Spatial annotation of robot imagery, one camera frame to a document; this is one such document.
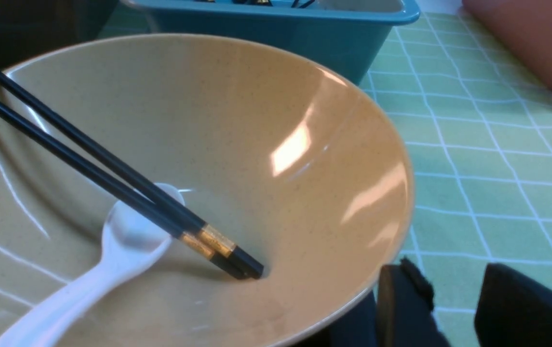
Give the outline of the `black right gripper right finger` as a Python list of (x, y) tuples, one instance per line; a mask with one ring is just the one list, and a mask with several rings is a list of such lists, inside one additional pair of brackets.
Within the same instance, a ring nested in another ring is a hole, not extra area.
[(474, 328), (481, 347), (552, 347), (552, 290), (510, 266), (487, 264)]

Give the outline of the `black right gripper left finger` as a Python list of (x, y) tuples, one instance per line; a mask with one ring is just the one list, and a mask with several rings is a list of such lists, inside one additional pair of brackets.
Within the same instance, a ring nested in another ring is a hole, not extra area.
[(376, 332), (380, 347), (449, 347), (433, 316), (435, 291), (416, 264), (401, 258), (378, 279)]

